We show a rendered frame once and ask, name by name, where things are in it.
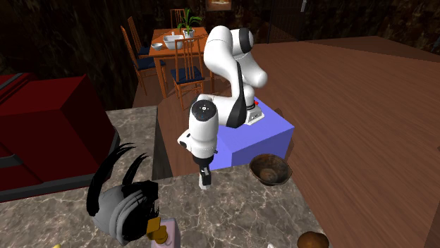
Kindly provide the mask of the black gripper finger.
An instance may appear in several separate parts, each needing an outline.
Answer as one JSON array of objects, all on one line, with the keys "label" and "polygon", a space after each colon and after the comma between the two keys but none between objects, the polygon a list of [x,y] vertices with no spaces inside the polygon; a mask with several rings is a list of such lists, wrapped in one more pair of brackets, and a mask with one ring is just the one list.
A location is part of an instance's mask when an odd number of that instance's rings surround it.
[{"label": "black gripper finger", "polygon": [[200,170],[200,176],[199,176],[199,187],[202,190],[207,190],[212,185],[212,175],[210,173],[210,170],[208,167],[204,167]]}]

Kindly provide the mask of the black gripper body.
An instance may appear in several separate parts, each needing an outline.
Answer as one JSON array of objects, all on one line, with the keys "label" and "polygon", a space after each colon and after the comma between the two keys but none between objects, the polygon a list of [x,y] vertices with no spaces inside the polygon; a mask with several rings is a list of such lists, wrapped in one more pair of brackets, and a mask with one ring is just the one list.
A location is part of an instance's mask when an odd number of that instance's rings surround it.
[{"label": "black gripper body", "polygon": [[200,169],[208,168],[210,163],[214,160],[214,156],[210,156],[208,158],[202,159],[196,156],[192,156],[193,161],[199,166]]}]

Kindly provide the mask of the blue robot stand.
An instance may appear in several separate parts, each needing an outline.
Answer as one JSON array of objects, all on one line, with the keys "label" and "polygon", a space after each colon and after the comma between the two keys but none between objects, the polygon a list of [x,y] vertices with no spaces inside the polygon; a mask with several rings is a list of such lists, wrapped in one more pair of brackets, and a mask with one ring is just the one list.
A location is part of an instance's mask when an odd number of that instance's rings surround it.
[{"label": "blue robot stand", "polygon": [[295,127],[264,102],[255,98],[264,114],[263,119],[239,128],[219,126],[217,148],[211,170],[239,166],[260,154],[286,157]]}]

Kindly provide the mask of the pink box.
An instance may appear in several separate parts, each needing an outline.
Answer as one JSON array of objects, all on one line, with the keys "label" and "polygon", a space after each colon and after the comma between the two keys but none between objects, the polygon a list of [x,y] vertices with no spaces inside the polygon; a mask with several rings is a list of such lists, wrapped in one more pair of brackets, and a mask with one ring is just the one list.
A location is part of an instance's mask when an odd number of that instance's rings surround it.
[{"label": "pink box", "polygon": [[161,220],[160,224],[166,226],[167,240],[163,244],[151,241],[150,248],[181,248],[181,232],[177,220],[175,218],[167,218]]}]

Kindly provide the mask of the brown bowl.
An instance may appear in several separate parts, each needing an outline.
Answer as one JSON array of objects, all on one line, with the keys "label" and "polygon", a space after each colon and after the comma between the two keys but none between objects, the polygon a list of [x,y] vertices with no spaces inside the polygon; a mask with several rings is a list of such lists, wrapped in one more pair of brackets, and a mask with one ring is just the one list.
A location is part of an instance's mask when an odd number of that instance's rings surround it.
[{"label": "brown bowl", "polygon": [[279,156],[260,154],[249,163],[250,172],[266,186],[282,185],[292,176],[291,167]]}]

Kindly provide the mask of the black and grey bird figure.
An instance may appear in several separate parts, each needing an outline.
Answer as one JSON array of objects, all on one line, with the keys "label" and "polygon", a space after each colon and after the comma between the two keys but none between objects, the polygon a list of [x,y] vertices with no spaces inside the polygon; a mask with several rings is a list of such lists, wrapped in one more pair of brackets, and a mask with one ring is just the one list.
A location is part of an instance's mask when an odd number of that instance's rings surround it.
[{"label": "black and grey bird figure", "polygon": [[159,207],[155,205],[159,184],[151,180],[134,181],[140,164],[148,155],[143,153],[132,162],[120,185],[102,191],[115,162],[133,148],[131,142],[120,145],[99,166],[87,192],[87,212],[99,230],[122,246],[143,236],[163,244],[169,234],[167,227],[161,224]]}]

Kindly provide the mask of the wooden dining table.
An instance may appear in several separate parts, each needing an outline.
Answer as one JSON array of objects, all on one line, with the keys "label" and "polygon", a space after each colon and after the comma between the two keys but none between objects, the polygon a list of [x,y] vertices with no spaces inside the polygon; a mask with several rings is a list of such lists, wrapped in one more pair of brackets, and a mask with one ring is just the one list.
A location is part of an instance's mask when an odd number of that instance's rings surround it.
[{"label": "wooden dining table", "polygon": [[[159,85],[161,88],[161,94],[163,98],[167,98],[167,92],[166,92],[166,71],[162,69],[160,65],[160,61],[165,61],[168,59],[172,59],[175,55],[175,51],[173,49],[169,49],[166,47],[164,42],[164,37],[168,35],[184,35],[184,27],[181,29],[177,28],[177,25],[180,23],[180,21],[176,21],[176,24],[173,26],[173,29],[157,29],[154,30],[154,39],[152,40],[152,44],[155,43],[161,43],[162,48],[158,51],[156,51],[154,48],[151,48],[149,50],[149,56],[154,59],[154,62],[157,66],[159,66],[156,71],[157,75],[159,77]],[[197,17],[197,21],[192,24],[192,28],[195,31],[195,37],[201,37],[202,40],[200,42],[200,51],[204,51],[204,46],[207,41],[208,32],[206,31],[206,28],[204,26],[204,21],[202,18]]]}]

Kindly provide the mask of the brown round object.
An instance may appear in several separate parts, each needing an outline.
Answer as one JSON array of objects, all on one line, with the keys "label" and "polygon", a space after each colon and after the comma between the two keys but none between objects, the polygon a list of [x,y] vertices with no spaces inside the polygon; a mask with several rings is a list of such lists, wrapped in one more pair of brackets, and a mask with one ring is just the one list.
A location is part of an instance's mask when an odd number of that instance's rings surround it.
[{"label": "brown round object", "polygon": [[320,232],[304,232],[297,241],[298,248],[329,248],[329,239]]}]

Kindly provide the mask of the dark red cabinet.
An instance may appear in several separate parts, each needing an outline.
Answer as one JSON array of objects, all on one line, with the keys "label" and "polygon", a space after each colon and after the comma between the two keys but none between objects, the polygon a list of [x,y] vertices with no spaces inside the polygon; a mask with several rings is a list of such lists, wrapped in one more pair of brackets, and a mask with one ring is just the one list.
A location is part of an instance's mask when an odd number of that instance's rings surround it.
[{"label": "dark red cabinet", "polygon": [[87,187],[119,142],[87,75],[0,75],[0,202]]}]

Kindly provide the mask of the wall picture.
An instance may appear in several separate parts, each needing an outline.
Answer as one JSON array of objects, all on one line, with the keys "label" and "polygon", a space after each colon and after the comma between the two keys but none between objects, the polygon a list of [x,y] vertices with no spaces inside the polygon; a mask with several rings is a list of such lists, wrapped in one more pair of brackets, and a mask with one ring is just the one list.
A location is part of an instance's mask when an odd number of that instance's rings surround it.
[{"label": "wall picture", "polygon": [[206,0],[207,11],[230,11],[231,0]]}]

